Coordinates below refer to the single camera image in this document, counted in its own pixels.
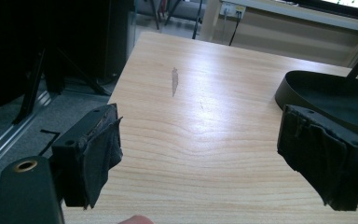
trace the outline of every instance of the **floor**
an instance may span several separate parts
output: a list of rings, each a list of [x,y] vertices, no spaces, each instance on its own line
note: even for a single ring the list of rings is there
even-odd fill
[[[137,15],[135,42],[142,32],[156,32],[166,35],[176,35],[191,38],[195,22],[172,18],[167,26],[164,19],[160,29],[156,29],[153,18]],[[114,83],[101,83],[108,91],[113,91]],[[65,89],[60,95],[46,91],[42,78],[38,100],[34,113],[18,125],[12,125],[21,108],[22,97],[15,99],[7,105],[0,107],[0,173],[11,162],[18,159],[36,155],[52,139],[49,133],[40,131],[64,133],[88,111],[105,105],[109,96],[95,94],[93,90],[81,80],[67,78]]]

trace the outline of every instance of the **light wood tabletop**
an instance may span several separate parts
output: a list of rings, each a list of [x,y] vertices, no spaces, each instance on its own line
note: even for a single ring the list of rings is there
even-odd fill
[[[349,72],[143,33],[109,101],[123,117],[123,161],[94,209],[62,206],[66,223],[358,223],[358,211],[324,206],[277,153],[274,94],[291,70]]]

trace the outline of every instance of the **power outlet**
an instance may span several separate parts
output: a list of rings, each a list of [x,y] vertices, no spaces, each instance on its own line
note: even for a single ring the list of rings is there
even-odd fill
[[[243,14],[245,14],[245,6],[236,5],[232,3],[223,2],[222,7],[220,8],[220,15],[225,15],[225,12],[228,17],[238,17],[237,12],[241,13],[241,19],[243,18]]]

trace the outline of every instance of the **computer screen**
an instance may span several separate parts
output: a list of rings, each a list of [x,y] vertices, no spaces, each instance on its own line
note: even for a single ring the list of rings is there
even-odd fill
[[[336,3],[347,7],[358,7],[358,0],[323,0],[323,1]]]

